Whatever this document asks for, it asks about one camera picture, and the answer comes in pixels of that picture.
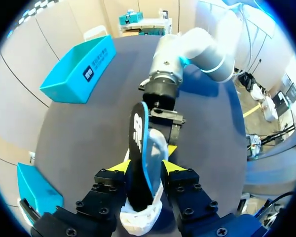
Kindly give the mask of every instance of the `blue bin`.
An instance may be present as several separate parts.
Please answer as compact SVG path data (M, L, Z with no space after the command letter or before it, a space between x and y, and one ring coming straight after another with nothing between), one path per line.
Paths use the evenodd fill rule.
M127 24L132 24L132 23L138 23L143 19L143 12L133 12L131 14L125 14L121 15L119 19L119 23L121 26L127 25Z
M53 214L56 206L63 207L63 197L45 180L35 166L17 163L17 179L20 199L26 198L29 205L40 215Z
M40 90L55 102L85 104L115 55L110 35L79 44L56 64Z

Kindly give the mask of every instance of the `logo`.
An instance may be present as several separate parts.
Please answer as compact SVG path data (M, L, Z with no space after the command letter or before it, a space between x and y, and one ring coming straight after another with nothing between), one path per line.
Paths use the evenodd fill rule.
M94 73L90 66L88 66L87 69L83 72L83 76L88 82L92 79L93 75Z
M142 152L142 134L143 134L143 120L139 117L138 113L134 115L134 129L133 139L136 142L140 152Z

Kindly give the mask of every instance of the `yellow marker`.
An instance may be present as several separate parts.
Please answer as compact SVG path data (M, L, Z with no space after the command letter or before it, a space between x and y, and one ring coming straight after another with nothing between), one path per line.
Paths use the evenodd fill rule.
M177 146L169 145L168 146L168 156L170 156L175 151L176 148L177 148Z
M173 164L173 163L171 163L171 162L169 162L169 161L167 161L165 159L163 160L163 163L164 163L164 166L167 169L168 175L169 175L170 172L175 171L175 170L178 170L178 171L186 170L186 169L184 169L184 168L182 168L182 167L180 167L180 166L178 166L176 164Z
M118 171L122 171L124 173L126 173L126 170L127 170L127 167L129 165L129 162L130 162L130 159L128 159L127 161L121 163L121 164L118 164L116 166L113 166L112 168L109 168L108 170L109 171L114 171L114 170L118 170Z
M261 108L261 105L258 104L257 106L253 107L252 109L250 109L249 111L245 112L243 114L243 117L245 118L246 116L252 114L254 111L256 111L258 108Z

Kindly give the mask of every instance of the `gray table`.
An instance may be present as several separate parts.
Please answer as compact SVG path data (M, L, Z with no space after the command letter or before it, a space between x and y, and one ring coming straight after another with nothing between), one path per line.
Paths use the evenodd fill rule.
M141 101L138 85L147 78L159 37L114 39L117 55L105 70L87 104L52 103L43 123L35 166L75 211L100 168L124 159L129 115ZM177 150L170 161L192 167L206 193L224 216L237 209L246 167L245 127L231 81L217 84L199 69L185 69L176 102L184 115ZM148 236L181 236L165 197L161 216ZM121 225L113 236L128 236Z

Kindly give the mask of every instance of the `screw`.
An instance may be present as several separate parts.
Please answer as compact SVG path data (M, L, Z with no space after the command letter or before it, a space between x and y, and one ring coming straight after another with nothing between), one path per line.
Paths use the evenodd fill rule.
M218 202L216 202L216 201L211 201L211 202L209 203L209 207L210 207L211 209L214 209L215 207L217 207L217 205L218 205Z
M183 214L184 214L185 216L190 216L190 215L192 215L193 213L194 213L194 210L193 210L192 208L187 208L187 209L185 209L184 212L183 212Z
M193 186L194 186L194 189L197 191L202 190L202 186L200 184L194 184Z
M77 231L74 228L66 229L66 235L70 237L75 237L77 235Z
M102 207L99 211L99 213L102 215L107 215L109 212L110 212L110 210L106 207Z
M77 202L75 203L75 205L76 205L77 207L83 207L83 206L84 206L84 203L83 203L83 201L77 201Z
M109 187L109 191L110 192L115 192L117 190L117 188L116 187L114 187L114 186L112 186L112 187Z
M93 184L92 185L92 189L98 189L100 186L99 186L99 184Z
M225 227L221 227L216 231L216 235L219 237L226 236L228 233L228 230Z
M177 192L179 193L184 192L184 188L182 186L179 186L176 189L177 189Z

